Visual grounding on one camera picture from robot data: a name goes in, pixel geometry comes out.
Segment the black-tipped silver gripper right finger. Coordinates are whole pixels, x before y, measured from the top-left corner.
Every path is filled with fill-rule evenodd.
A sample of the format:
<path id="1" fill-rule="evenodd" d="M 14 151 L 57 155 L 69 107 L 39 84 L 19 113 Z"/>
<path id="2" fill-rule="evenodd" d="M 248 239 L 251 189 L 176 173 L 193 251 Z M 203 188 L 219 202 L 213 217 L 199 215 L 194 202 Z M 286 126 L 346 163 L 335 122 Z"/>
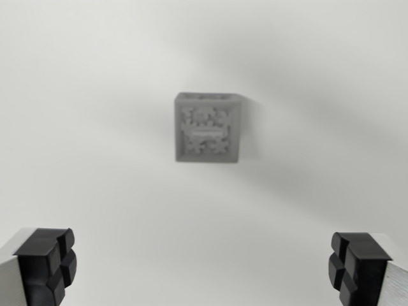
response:
<path id="1" fill-rule="evenodd" d="M 335 232 L 331 247 L 328 275 L 342 305 L 407 305 L 407 253 L 388 236 Z"/>

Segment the black-tipped silver gripper left finger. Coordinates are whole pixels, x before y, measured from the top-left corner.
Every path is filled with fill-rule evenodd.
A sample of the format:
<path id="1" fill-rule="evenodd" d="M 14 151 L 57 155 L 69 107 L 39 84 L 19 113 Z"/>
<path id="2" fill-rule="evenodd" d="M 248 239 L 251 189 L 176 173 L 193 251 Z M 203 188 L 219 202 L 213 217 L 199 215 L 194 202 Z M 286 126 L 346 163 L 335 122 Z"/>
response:
<path id="1" fill-rule="evenodd" d="M 77 272 L 73 230 L 22 228 L 1 247 L 1 305 L 60 305 Z"/>

